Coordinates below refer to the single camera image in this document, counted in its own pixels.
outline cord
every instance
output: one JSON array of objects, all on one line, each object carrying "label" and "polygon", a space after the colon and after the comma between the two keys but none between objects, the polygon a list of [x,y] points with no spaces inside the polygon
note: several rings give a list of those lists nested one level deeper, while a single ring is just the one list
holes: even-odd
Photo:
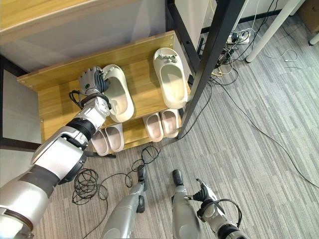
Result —
[{"label": "cord", "polygon": [[286,51],[284,51],[284,53],[283,53],[281,56],[270,56],[270,55],[267,54],[267,52],[266,52],[266,50],[265,50],[265,47],[263,47],[263,49],[264,49],[265,55],[268,56],[269,58],[272,58],[272,59],[283,58],[284,55],[285,55],[288,51],[293,51],[293,52],[296,54],[296,58],[293,59],[293,60],[284,60],[285,62],[294,62],[294,61],[297,61],[297,60],[298,60],[298,57],[299,57],[299,56],[298,56],[298,53],[297,53],[294,49],[292,49],[292,48],[289,48],[289,49],[287,49]]},{"label": "cord", "polygon": [[[151,158],[150,161],[145,160],[145,153],[147,153],[148,157]],[[104,221],[104,219],[106,218],[108,208],[109,208],[109,204],[107,201],[109,193],[108,193],[107,188],[103,185],[103,183],[106,180],[108,180],[114,176],[125,175],[125,179],[124,179],[125,185],[128,188],[131,188],[133,185],[133,180],[130,176],[130,173],[137,172],[138,167],[140,165],[142,166],[140,168],[143,168],[143,167],[145,167],[145,165],[154,162],[159,157],[159,155],[160,155],[160,150],[158,150],[157,148],[155,148],[152,145],[149,145],[142,150],[141,158],[133,162],[130,172],[128,172],[128,173],[121,173],[120,172],[120,173],[112,174],[112,175],[108,176],[107,178],[103,179],[100,183],[98,183],[99,175],[95,170],[83,168],[78,172],[78,174],[76,175],[76,177],[74,179],[74,191],[73,191],[73,195],[72,195],[72,203],[74,203],[76,205],[84,205],[84,204],[90,202],[91,199],[95,195],[98,195],[98,197],[102,201],[106,201],[106,211],[105,211],[104,217],[82,239],[86,238],[97,227],[99,227],[101,225],[101,223]]]},{"label": "cord", "polygon": [[[238,77],[239,77],[239,73],[238,73],[238,71],[235,69],[235,68],[233,68],[233,70],[236,72],[236,78],[235,78],[235,80],[233,80],[232,82],[230,82],[230,83],[227,83],[227,84],[220,84],[220,85],[222,85],[222,86],[229,86],[229,85],[231,85],[231,84],[233,84],[235,81],[237,81],[238,80]],[[214,85],[218,85],[217,83],[215,83],[215,80],[214,80],[214,78],[213,77],[209,77],[209,81],[212,83],[212,84],[214,84]]]},{"label": "cord", "polygon": [[[78,95],[78,101],[75,99],[74,94]],[[73,91],[69,92],[69,97],[70,97],[71,101],[73,101],[78,107],[80,107],[80,109],[83,109],[83,107],[80,104],[81,95],[87,96],[86,94],[84,94],[84,93],[82,93],[80,91],[76,91],[76,90],[73,90]]]},{"label": "cord", "polygon": [[255,32],[253,40],[250,42],[250,44],[247,46],[247,48],[246,48],[236,59],[234,59],[234,61],[237,61],[237,60],[238,60],[238,61],[244,61],[244,60],[245,60],[245,59],[239,60],[239,58],[249,49],[249,47],[250,47],[251,45],[254,44],[255,39],[256,39],[256,37],[257,37],[257,34],[258,34],[258,32],[260,31],[260,28],[261,28],[261,27],[267,22],[267,20],[268,20],[269,11],[270,11],[270,8],[271,8],[271,6],[273,5],[274,1],[275,1],[275,0],[272,0],[272,1],[271,1],[270,5],[269,5],[269,7],[268,7],[268,10],[267,10],[267,12],[266,12],[266,16],[264,17],[264,19],[263,19],[262,23],[260,24],[258,30]]},{"label": "cord", "polygon": [[212,86],[209,82],[207,82],[207,84],[210,86],[210,95],[209,95],[209,97],[208,97],[208,100],[207,100],[206,104],[205,104],[204,107],[200,110],[199,114],[196,116],[196,118],[195,118],[193,124],[190,126],[190,128],[188,129],[188,131],[187,131],[182,137],[180,137],[179,139],[184,138],[184,137],[191,131],[191,129],[193,128],[194,124],[197,122],[198,117],[200,116],[200,114],[203,112],[203,110],[204,110],[204,109],[206,108],[206,106],[208,105],[208,103],[209,103],[209,101],[210,101],[210,98],[211,98],[211,96],[213,95],[213,86]]},{"label": "cord", "polygon": [[258,5],[259,5],[259,0],[257,1],[255,17],[254,17],[254,21],[253,21],[253,24],[252,24],[251,28],[247,28],[247,29],[245,29],[245,30],[240,30],[240,31],[231,31],[231,32],[241,33],[241,32],[243,32],[243,31],[250,30],[249,33],[251,33],[252,31],[254,31],[254,24],[255,24],[255,20],[256,20],[256,16],[257,16]]},{"label": "cord", "polygon": [[234,205],[236,206],[237,211],[238,211],[237,227],[239,228],[239,227],[240,227],[241,220],[243,219],[243,213],[242,213],[242,211],[240,210],[239,205],[238,205],[235,201],[233,201],[233,200],[231,200],[231,199],[228,199],[228,198],[223,198],[223,199],[216,200],[216,201],[214,201],[214,204],[215,204],[215,205],[219,205],[220,202],[231,202],[232,204],[234,204]]},{"label": "cord", "polygon": [[233,100],[233,98],[230,96],[230,94],[228,93],[228,91],[225,89],[225,87],[220,84],[218,81],[216,80],[213,80],[215,81],[215,83],[217,85],[220,85],[223,90],[226,92],[226,94],[228,95],[228,97],[231,99],[231,101],[235,104],[235,106],[247,117],[247,119],[250,121],[250,123],[260,132],[262,133],[264,136],[266,136],[267,138],[269,138],[270,140],[272,140],[274,143],[276,143],[285,153],[286,155],[288,156],[289,160],[292,162],[294,168],[297,170],[297,172],[303,177],[303,179],[305,179],[308,183],[310,183],[311,185],[313,185],[314,187],[318,188],[319,189],[319,186],[314,184],[313,182],[311,182],[309,179],[307,179],[300,171],[299,169],[297,168],[296,164],[294,163],[292,157],[290,156],[290,154],[287,152],[287,150],[278,142],[276,141],[274,138],[270,137],[269,135],[267,135],[265,132],[263,132],[261,129],[259,129],[255,123],[251,120],[251,118],[236,104],[236,102]]},{"label": "cord", "polygon": [[215,15],[215,11],[213,9],[213,5],[211,4],[211,0],[209,0],[209,4],[210,4],[211,11],[213,12],[213,15]]}]

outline silver robot arm segment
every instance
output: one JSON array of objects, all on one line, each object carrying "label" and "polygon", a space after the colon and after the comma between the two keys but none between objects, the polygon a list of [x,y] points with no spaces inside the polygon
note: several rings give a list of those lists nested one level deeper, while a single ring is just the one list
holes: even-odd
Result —
[{"label": "silver robot arm segment", "polygon": [[239,228],[227,219],[223,209],[217,204],[218,200],[214,192],[202,180],[200,191],[194,195],[185,196],[185,199],[203,202],[197,211],[197,216],[207,222],[219,239],[249,239]]},{"label": "silver robot arm segment", "polygon": [[87,96],[82,110],[36,150],[27,172],[0,188],[0,239],[33,237],[55,186],[73,180],[86,161],[83,150],[110,114],[101,68],[88,69],[79,82]]}]

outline cardboard box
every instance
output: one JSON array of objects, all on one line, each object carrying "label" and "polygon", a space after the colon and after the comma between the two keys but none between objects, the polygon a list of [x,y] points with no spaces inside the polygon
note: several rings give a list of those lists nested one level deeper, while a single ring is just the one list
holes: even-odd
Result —
[{"label": "cardboard box", "polygon": [[311,32],[319,31],[319,0],[306,0],[298,15]]}]

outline wooden panel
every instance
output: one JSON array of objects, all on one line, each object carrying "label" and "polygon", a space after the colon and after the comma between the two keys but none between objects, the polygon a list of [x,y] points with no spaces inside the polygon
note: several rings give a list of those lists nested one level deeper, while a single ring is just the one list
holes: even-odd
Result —
[{"label": "wooden panel", "polygon": [[[21,76],[18,81],[35,91],[41,91],[48,87],[74,81],[83,71],[95,65],[104,67],[108,64],[116,64],[129,72],[132,71],[132,63],[152,58],[157,49],[161,47],[173,48],[173,35],[174,32],[171,31],[90,56],[76,58],[70,62],[60,63]],[[149,69],[141,66],[137,70],[148,71]]]},{"label": "wooden panel", "polygon": [[150,142],[143,119],[134,119],[123,123],[124,149]]},{"label": "wooden panel", "polygon": [[[127,65],[122,69],[135,108],[132,119],[167,109],[161,95],[152,59]],[[48,139],[80,111],[68,96],[71,90],[78,88],[79,83],[76,80],[38,92],[39,116],[43,121],[41,123],[42,140]],[[108,117],[103,127],[113,124],[115,122]]]},{"label": "wooden panel", "polygon": [[136,0],[2,0],[0,44]]}]

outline white slipper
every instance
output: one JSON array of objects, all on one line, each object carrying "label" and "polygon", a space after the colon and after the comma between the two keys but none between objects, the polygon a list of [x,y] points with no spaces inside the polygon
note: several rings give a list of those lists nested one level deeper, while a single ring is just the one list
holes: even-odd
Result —
[{"label": "white slipper", "polygon": [[154,113],[143,118],[146,131],[153,142],[159,142],[163,139],[164,133],[160,122],[160,115]]},{"label": "white slipper", "polygon": [[160,48],[154,54],[153,64],[167,107],[183,108],[187,102],[187,88],[178,54],[173,49]]},{"label": "white slipper", "polygon": [[123,126],[121,123],[105,128],[110,148],[113,152],[120,152],[124,148]]},{"label": "white slipper", "polygon": [[109,153],[109,143],[103,131],[100,129],[96,131],[92,136],[91,141],[98,155],[105,156]]},{"label": "white slipper", "polygon": [[164,136],[168,138],[175,138],[178,135],[179,128],[177,109],[168,109],[160,112],[160,118]]},{"label": "white slipper", "polygon": [[104,80],[109,79],[110,81],[109,88],[104,92],[112,106],[110,116],[115,122],[125,122],[132,117],[134,106],[124,72],[119,66],[114,64],[104,67],[103,72]]}]

